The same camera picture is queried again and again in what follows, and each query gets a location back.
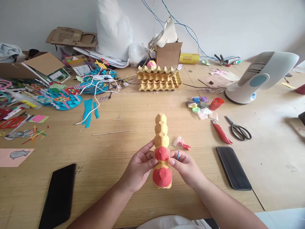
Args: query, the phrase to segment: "cardboard box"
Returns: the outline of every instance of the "cardboard box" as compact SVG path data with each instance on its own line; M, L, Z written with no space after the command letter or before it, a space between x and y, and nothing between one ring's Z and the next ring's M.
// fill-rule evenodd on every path
M160 68L177 68L181 53L182 42L167 43L163 48L157 46L156 61Z
M57 29L52 30L45 42L53 45L95 47L98 41L96 33L83 32L68 27L57 27Z
M78 76L84 76L91 72L89 66L85 63L87 58L84 55L70 56L65 58L67 63L73 68Z
M49 85L51 81L63 83L71 77L63 67L64 64L51 53L39 52L30 60L19 57L16 63L0 63L0 76L3 79L35 79Z

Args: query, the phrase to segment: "person's right hand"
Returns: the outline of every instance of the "person's right hand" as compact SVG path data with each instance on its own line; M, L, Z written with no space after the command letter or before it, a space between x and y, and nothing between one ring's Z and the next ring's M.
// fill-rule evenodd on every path
M182 179L189 187L197 188L203 182L205 176L188 153L180 150L178 161L176 160L177 156L178 150L171 151L169 164L180 173Z

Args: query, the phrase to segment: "white clothing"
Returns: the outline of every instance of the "white clothing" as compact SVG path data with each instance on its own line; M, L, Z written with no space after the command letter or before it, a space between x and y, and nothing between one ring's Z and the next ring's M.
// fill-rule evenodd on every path
M211 229L204 219L188 220L182 216L171 215L152 219L137 229Z

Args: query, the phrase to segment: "forearm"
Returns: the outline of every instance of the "forearm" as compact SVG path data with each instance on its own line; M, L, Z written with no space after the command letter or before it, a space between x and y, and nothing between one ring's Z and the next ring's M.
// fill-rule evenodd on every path
M131 196L132 193L130 191L123 190L120 184L116 183L67 229L112 228Z
M206 177L194 190L220 228L267 228L253 212Z

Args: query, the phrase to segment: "egg carton stack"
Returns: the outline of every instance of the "egg carton stack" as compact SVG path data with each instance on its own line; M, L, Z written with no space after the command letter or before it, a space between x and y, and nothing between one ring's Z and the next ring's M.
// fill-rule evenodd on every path
M141 80L139 91L174 91L182 85L177 69L164 67L138 67L138 79Z

